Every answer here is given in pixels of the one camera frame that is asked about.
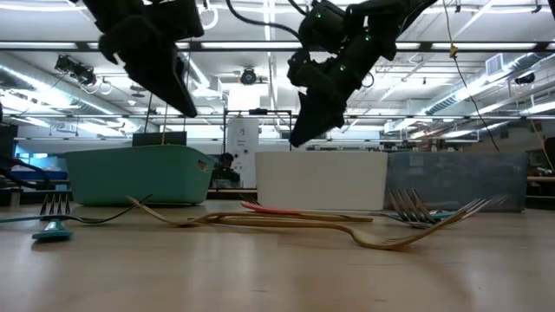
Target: teal bin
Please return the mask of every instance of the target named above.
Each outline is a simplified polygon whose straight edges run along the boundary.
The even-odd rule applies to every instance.
[[[214,159],[187,146],[138,146],[65,154],[80,205],[128,205],[126,196],[165,204],[206,200]]]

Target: cable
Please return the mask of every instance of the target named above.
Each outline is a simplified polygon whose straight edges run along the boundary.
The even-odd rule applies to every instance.
[[[449,35],[449,43],[451,44],[449,57],[451,57],[454,61],[454,65],[457,68],[457,73],[459,73],[459,77],[462,80],[462,84],[464,84],[465,89],[468,92],[468,96],[470,97],[470,100],[474,104],[474,108],[476,108],[476,114],[478,115],[478,117],[480,117],[480,120],[482,120],[482,123],[484,124],[484,127],[486,128],[487,133],[489,134],[489,137],[492,140],[493,146],[495,146],[495,150],[497,151],[497,153],[501,153],[500,148],[497,146],[497,143],[495,143],[493,134],[489,130],[489,127],[487,127],[486,121],[482,118],[482,115],[480,114],[480,109],[478,108],[478,104],[476,104],[476,100],[470,93],[470,89],[468,88],[467,82],[465,81],[465,78],[460,71],[459,63],[457,62],[457,52],[459,49],[454,46],[453,35],[451,33],[451,25],[450,25],[451,23],[449,22],[449,12],[447,12],[447,4],[445,3],[445,0],[442,0],[442,2],[443,2],[443,9],[445,10],[445,18],[447,20],[447,34]]]
[[[295,0],[287,0],[289,2],[289,4],[295,8],[295,10],[297,10],[299,13],[301,13],[302,15],[306,16],[307,12],[305,10],[303,10],[303,8],[301,8],[296,2]]]
[[[287,31],[288,33],[294,35],[294,36],[297,38],[298,41],[302,42],[302,41],[301,41],[300,35],[299,35],[295,30],[293,30],[293,29],[291,29],[291,28],[289,28],[289,27],[287,27],[287,26],[285,26],[285,25],[282,25],[282,24],[280,24],[280,23],[265,23],[265,22],[260,22],[260,21],[251,20],[250,18],[246,18],[246,17],[244,17],[244,16],[241,16],[241,15],[233,8],[233,6],[232,6],[232,0],[225,0],[225,4],[227,4],[227,8],[229,9],[229,11],[230,11],[238,20],[240,20],[241,22],[249,23],[249,24],[251,24],[251,25],[257,25],[257,26],[270,26],[270,27],[273,27],[273,28],[281,29],[281,30]]]
[[[528,112],[528,116],[530,116],[530,108],[526,107],[526,111]],[[542,151],[544,152],[545,155],[545,159],[547,160],[547,163],[549,164],[549,167],[552,169],[553,172],[555,172],[555,168],[553,168],[553,163],[552,161],[549,159],[549,156],[547,154],[547,150],[545,150],[545,139],[542,138],[539,135],[539,131],[536,128],[536,124],[534,123],[534,120],[530,120],[530,124],[532,124],[532,129],[534,130],[534,133],[536,134],[536,137],[538,138],[539,144],[541,146]]]
[[[145,120],[145,132],[147,133],[148,128],[148,117],[150,117],[150,107],[153,105],[153,93],[150,93],[150,100],[148,100],[148,108],[147,108],[147,120]]]

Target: desk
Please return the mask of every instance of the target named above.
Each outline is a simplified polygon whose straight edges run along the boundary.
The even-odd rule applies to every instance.
[[[185,219],[237,209],[207,202],[157,211]],[[119,210],[75,213],[102,218]],[[0,209],[8,216],[22,213]],[[554,222],[548,211],[484,213],[404,252],[365,250],[332,230],[176,229],[142,211],[104,226],[67,222],[74,239],[58,244],[33,244],[44,223],[2,224],[0,310],[548,311]],[[390,237],[418,231],[381,218],[360,226]]]

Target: white bin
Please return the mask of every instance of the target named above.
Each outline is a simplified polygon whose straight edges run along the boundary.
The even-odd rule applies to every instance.
[[[297,210],[378,211],[383,208],[386,153],[256,153],[258,201]]]

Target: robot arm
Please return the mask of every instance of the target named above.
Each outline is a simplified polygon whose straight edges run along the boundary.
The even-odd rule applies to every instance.
[[[326,0],[314,6],[299,28],[304,48],[288,61],[291,83],[307,87],[306,94],[299,93],[301,111],[291,134],[293,146],[343,126],[347,99],[362,86],[380,56],[395,58],[395,39],[435,1],[370,0],[346,11]],[[337,57],[314,62],[309,49]]]
[[[185,61],[175,42],[204,35],[194,0],[83,0],[103,33],[99,50],[114,64],[118,55],[129,78],[188,117],[197,115],[186,89]]]
[[[291,83],[308,88],[306,94],[299,94],[301,111],[290,138],[293,146],[344,124],[347,99],[361,87],[380,56],[394,59],[395,39],[435,1],[368,0],[350,5],[346,11],[326,0],[315,2],[299,28],[303,48],[288,61]],[[113,63],[117,63],[117,54],[131,79],[184,115],[196,116],[183,80],[185,62],[175,46],[178,40],[204,35],[195,1],[151,0],[151,5],[142,0],[83,2],[103,33],[99,40],[102,54]],[[234,12],[231,2],[226,3]],[[314,62],[310,50],[324,50],[336,57]]]

